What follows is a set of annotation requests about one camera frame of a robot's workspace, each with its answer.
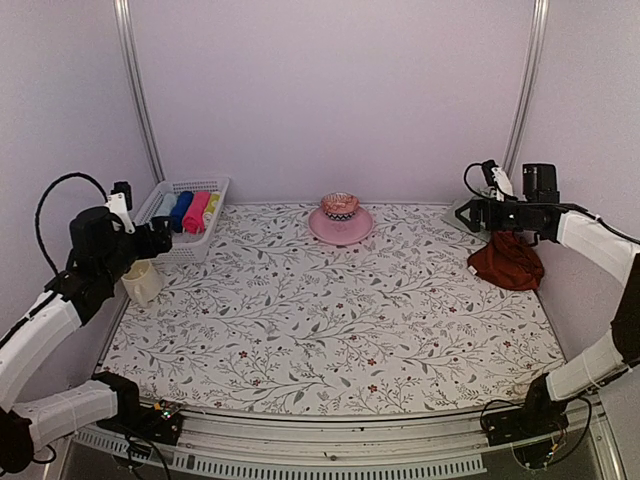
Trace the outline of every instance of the dark blue towel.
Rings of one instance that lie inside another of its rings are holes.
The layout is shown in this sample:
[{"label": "dark blue towel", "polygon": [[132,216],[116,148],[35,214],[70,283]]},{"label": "dark blue towel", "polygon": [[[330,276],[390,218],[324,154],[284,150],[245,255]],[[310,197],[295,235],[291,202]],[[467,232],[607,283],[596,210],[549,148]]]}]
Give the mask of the dark blue towel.
[{"label": "dark blue towel", "polygon": [[171,228],[176,233],[182,233],[182,218],[193,201],[193,192],[182,192],[176,206],[171,210]]}]

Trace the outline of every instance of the yellow towel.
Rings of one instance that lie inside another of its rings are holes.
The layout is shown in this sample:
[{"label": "yellow towel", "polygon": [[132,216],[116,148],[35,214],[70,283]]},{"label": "yellow towel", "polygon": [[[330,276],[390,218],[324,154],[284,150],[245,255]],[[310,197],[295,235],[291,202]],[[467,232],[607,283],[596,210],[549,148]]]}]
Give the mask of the yellow towel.
[{"label": "yellow towel", "polygon": [[211,220],[213,219],[213,215],[216,213],[216,207],[218,205],[218,201],[220,200],[220,192],[213,192],[211,197],[209,197],[209,203],[207,204],[207,208],[204,209],[204,213],[202,214],[202,219],[204,220],[204,228],[206,229]]}]

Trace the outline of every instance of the white wall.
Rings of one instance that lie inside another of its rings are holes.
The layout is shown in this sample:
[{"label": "white wall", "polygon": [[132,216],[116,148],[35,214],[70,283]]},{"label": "white wall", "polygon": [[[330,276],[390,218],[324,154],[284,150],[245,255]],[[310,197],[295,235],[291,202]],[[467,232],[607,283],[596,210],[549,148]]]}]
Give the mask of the white wall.
[{"label": "white wall", "polygon": [[[552,1],[520,161],[552,162],[561,197],[640,237],[640,3]],[[521,169],[515,172],[521,176]],[[538,249],[544,306],[569,358],[598,339],[622,289],[557,245]],[[640,478],[640,374],[602,393],[630,479]]]},{"label": "white wall", "polygon": [[[0,335],[20,319],[52,277],[34,238],[33,214],[47,185],[70,171],[110,189],[129,180],[134,202],[153,182],[120,52],[112,0],[0,2]],[[74,179],[51,194],[44,239],[58,266],[69,252],[69,222],[101,204]],[[28,384],[33,398],[92,373],[117,300],[54,352]]]},{"label": "white wall", "polygon": [[232,176],[232,201],[465,196],[502,159],[533,1],[137,0],[169,178]]}]

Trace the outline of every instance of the pink towel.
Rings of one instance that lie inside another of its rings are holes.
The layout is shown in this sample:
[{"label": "pink towel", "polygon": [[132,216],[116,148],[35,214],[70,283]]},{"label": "pink towel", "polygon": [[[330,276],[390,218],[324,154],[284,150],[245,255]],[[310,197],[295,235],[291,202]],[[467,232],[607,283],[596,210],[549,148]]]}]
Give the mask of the pink towel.
[{"label": "pink towel", "polygon": [[189,210],[182,219],[182,226],[189,233],[202,233],[204,232],[204,209],[207,208],[209,203],[209,192],[198,192],[193,196],[193,201],[189,206]]}]

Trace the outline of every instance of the bowl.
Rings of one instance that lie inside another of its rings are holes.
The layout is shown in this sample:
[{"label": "bowl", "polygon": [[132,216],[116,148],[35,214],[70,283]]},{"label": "bowl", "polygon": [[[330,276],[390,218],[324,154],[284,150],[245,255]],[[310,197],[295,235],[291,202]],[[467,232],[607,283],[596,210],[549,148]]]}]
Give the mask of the bowl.
[{"label": "bowl", "polygon": [[336,192],[322,197],[322,211],[331,220],[350,220],[358,210],[360,201],[350,193]]}]

